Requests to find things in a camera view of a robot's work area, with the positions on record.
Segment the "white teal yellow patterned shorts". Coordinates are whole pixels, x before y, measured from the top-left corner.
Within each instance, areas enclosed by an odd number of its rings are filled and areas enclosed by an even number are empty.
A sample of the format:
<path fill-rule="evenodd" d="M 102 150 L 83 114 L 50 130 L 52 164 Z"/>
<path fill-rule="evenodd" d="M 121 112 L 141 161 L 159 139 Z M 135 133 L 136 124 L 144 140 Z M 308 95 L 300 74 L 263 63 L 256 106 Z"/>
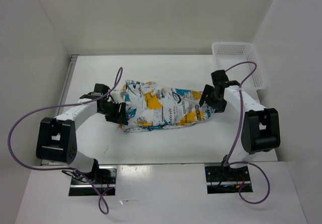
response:
<path fill-rule="evenodd" d="M 147 132 L 185 128 L 207 120 L 215 109 L 199 105 L 202 91 L 163 86 L 156 82 L 126 80 L 111 97 L 115 103 L 125 104 L 128 124 L 120 124 L 124 132 Z"/>

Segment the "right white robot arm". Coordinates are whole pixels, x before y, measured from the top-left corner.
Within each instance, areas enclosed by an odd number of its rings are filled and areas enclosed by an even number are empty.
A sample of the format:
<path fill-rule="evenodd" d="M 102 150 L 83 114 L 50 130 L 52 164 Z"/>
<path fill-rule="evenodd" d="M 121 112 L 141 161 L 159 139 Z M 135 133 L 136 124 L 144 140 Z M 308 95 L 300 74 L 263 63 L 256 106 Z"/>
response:
<path fill-rule="evenodd" d="M 232 180 L 238 170 L 249 164 L 260 152 L 269 152 L 280 146 L 279 115 L 275 108 L 267 108 L 236 84 L 206 85 L 199 105 L 206 104 L 215 113 L 225 111 L 231 104 L 239 112 L 237 134 L 228 155 L 221 163 L 221 176 Z"/>

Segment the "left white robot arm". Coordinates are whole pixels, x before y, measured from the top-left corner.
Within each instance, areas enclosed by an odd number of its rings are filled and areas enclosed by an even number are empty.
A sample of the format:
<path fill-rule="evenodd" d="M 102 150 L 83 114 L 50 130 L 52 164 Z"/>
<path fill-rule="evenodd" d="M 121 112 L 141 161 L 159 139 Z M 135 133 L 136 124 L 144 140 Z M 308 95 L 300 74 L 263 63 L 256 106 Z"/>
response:
<path fill-rule="evenodd" d="M 41 123 L 36 147 L 36 157 L 41 160 L 62 163 L 83 173 L 88 183 L 96 183 L 101 176 L 96 159 L 90 158 L 77 149 L 76 130 L 91 116 L 101 113 L 107 121 L 128 124 L 126 103 L 98 100 L 73 106 L 54 117 L 45 117 Z"/>

